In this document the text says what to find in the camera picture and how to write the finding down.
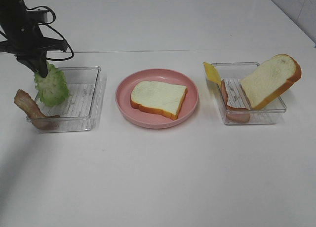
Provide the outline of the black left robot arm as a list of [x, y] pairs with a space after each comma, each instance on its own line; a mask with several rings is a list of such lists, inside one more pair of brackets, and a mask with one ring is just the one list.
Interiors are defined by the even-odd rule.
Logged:
[[56, 20], [47, 6], [28, 8], [23, 0], [0, 0], [1, 53], [13, 54], [17, 61], [45, 78], [48, 74], [47, 52], [71, 49], [65, 38], [44, 37], [40, 25], [50, 27]]

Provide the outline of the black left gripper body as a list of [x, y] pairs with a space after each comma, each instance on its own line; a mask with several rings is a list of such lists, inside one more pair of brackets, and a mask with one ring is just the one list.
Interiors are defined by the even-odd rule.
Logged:
[[[53, 60], [47, 58], [48, 51], [67, 50], [67, 41], [50, 23], [32, 23], [30, 26], [18, 26], [15, 23], [1, 22], [5, 41], [0, 43], [0, 51], [14, 54], [28, 60]], [[61, 39], [44, 37], [39, 26], [45, 25], [60, 36]]]

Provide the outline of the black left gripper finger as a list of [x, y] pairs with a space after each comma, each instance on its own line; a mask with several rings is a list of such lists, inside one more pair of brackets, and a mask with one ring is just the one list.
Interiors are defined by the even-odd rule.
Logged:
[[37, 72], [36, 66], [29, 59], [17, 58], [17, 61], [29, 68], [33, 73]]
[[39, 73], [42, 78], [46, 78], [48, 74], [46, 56], [47, 52], [44, 51], [33, 56], [32, 58], [33, 72]]

